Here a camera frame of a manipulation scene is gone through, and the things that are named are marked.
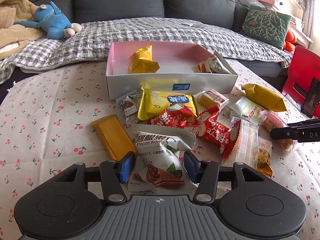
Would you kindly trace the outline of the orange wafer bar wrapper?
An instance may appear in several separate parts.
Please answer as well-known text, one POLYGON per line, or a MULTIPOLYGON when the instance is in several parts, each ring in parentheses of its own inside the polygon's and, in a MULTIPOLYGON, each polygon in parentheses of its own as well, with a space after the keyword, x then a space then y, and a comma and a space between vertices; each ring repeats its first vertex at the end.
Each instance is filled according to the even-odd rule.
POLYGON ((91 122, 111 159, 120 161, 128 152, 137 156, 137 149, 116 114, 91 122))

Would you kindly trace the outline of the white pecan kernel packet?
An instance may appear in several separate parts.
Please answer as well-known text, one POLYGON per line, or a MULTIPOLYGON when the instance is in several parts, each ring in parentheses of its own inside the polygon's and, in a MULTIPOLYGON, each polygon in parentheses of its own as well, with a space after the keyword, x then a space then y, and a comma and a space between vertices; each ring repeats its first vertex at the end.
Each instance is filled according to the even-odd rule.
POLYGON ((193 194, 191 182, 179 160, 180 154, 191 151, 196 137, 182 129, 157 132, 136 132, 137 157, 127 183, 130 192, 152 191, 155 194, 193 194))

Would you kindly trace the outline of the pink snack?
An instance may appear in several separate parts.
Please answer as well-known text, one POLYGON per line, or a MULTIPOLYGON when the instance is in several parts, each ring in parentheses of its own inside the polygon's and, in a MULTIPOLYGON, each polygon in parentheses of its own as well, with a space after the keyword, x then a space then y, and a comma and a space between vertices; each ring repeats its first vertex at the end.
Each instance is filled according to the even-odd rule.
MULTIPOLYGON (((259 114, 260 123, 264 129, 271 133, 274 128, 285 128, 287 124, 273 111, 263 110, 259 114)), ((293 150, 295 142, 292 139, 277 139, 277 142, 287 151, 293 150)))

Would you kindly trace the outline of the large red snack packet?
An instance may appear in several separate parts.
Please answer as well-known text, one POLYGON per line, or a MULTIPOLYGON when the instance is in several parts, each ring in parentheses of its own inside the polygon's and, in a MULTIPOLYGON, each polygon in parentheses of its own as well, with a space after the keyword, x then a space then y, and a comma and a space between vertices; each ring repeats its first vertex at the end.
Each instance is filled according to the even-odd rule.
POLYGON ((241 120, 232 121, 230 128, 228 128, 217 121, 219 113, 219 107, 210 107, 202 111, 193 121, 188 122, 185 128, 198 138, 219 145, 221 156, 228 158, 239 137, 241 120))

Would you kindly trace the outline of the clear rice cracker packet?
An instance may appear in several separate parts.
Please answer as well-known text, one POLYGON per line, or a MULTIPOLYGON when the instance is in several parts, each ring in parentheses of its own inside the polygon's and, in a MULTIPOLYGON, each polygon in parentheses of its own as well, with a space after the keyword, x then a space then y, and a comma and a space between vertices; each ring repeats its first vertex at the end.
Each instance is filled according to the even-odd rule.
POLYGON ((230 154, 221 159, 223 166, 232 167, 236 162, 242 162, 256 169, 258 162, 258 126, 240 118, 232 118, 230 139, 235 145, 230 154))

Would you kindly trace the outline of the small red snack packet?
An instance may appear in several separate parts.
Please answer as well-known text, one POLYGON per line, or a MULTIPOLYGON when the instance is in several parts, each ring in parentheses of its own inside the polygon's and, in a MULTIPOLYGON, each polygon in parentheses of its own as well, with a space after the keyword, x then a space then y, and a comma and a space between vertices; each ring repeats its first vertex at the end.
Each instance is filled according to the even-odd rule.
POLYGON ((196 114, 185 104, 175 103, 166 108, 159 116, 149 121, 151 125, 184 128, 189 119, 196 114))

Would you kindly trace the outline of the yellow orange small snack packet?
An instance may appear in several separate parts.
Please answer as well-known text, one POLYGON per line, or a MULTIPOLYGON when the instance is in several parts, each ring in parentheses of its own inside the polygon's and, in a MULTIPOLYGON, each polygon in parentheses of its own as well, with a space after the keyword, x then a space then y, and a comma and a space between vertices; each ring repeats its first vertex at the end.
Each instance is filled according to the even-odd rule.
POLYGON ((270 163, 271 155, 272 155, 272 142, 262 137, 259 137, 257 171, 269 178, 272 178, 273 176, 273 170, 270 163))

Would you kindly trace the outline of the yellow cracker pack blue label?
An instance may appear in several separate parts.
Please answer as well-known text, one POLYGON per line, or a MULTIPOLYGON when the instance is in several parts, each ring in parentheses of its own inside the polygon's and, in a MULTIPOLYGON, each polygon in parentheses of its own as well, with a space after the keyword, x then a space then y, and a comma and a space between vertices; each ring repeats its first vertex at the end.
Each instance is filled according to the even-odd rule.
POLYGON ((142 89, 142 98, 138 110, 138 119, 145 121, 159 116, 165 109, 176 103, 182 103, 194 114, 197 114, 197 106, 192 95, 142 89))

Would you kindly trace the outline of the silver truffle chocolate packet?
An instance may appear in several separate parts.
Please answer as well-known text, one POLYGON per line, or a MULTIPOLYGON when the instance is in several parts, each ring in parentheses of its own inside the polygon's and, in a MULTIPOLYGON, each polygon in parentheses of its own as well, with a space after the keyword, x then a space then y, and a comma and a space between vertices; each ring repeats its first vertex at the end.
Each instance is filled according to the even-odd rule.
POLYGON ((131 126, 133 123, 138 122, 139 102, 137 90, 131 91, 124 96, 117 98, 116 103, 125 114, 127 126, 131 126))

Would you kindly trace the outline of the pale yellow white cake packet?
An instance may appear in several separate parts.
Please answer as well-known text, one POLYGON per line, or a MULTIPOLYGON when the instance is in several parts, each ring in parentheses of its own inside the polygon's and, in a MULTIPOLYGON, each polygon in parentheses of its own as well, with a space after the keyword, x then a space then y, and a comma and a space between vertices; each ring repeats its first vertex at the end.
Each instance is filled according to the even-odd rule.
POLYGON ((227 107, 237 117, 243 118, 255 125, 260 123, 259 115, 263 109, 244 96, 236 103, 228 104, 227 107))

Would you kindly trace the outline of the large yellow waffle snack bag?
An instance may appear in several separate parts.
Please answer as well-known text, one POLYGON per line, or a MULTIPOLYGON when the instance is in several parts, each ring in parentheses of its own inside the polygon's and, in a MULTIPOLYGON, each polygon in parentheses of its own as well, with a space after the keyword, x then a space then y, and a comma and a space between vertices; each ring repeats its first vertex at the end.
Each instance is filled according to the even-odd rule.
POLYGON ((152 45, 139 48, 128 59, 129 74, 156 73, 160 66, 152 58, 152 45))

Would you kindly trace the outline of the white nut triangle packet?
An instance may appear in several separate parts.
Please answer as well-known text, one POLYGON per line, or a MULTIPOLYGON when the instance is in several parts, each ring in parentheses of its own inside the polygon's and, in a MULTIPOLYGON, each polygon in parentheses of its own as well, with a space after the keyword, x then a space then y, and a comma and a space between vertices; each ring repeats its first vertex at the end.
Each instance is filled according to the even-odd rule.
POLYGON ((195 73, 232 74, 229 70, 228 63, 217 51, 205 61, 193 66, 191 70, 195 73))

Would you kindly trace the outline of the red plastic chair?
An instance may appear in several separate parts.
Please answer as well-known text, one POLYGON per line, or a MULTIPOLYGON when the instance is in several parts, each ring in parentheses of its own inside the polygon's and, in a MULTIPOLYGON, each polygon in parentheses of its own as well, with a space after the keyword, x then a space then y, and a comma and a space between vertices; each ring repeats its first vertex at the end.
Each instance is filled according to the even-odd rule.
POLYGON ((297 46, 287 71, 282 94, 301 104, 308 117, 319 117, 319 55, 297 46))

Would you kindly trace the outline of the blue plush toy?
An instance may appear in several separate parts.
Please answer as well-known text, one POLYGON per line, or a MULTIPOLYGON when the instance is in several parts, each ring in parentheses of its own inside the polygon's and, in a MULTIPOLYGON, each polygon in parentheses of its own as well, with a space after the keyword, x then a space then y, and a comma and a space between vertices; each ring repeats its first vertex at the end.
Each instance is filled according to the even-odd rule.
POLYGON ((73 37, 82 31, 82 26, 78 23, 71 23, 54 2, 40 5, 35 10, 34 17, 36 21, 15 21, 14 24, 43 29, 47 33, 47 38, 54 40, 73 37))

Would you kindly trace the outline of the beige quilted blanket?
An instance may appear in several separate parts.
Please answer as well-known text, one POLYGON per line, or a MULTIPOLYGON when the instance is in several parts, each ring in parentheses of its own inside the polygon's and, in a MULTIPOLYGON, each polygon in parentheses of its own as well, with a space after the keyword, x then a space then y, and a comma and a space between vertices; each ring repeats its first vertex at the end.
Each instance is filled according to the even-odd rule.
POLYGON ((1 59, 22 50, 30 41, 46 35, 42 29, 15 24, 16 21, 34 21, 37 5, 29 0, 1 0, 1 59))

